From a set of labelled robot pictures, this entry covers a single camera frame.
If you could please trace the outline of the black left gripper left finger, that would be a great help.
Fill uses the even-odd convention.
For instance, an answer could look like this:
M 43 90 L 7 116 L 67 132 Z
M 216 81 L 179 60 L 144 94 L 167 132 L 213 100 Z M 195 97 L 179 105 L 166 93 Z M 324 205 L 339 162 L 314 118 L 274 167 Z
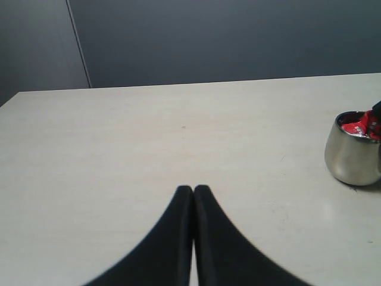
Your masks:
M 178 186 L 145 238 L 87 285 L 189 285 L 193 219 L 192 188 Z

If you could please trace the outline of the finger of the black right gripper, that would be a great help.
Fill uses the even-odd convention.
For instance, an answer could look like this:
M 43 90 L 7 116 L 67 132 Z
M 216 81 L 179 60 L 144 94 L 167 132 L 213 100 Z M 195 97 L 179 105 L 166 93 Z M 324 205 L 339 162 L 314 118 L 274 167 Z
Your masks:
M 381 117 L 381 101 L 372 106 L 372 114 L 375 117 Z

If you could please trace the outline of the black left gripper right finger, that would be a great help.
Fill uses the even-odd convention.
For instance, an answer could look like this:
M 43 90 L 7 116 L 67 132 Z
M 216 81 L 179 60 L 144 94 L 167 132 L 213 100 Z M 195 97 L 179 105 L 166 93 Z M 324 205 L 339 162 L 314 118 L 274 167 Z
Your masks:
M 207 185 L 193 193 L 199 285 L 308 285 L 262 254 L 235 227 Z

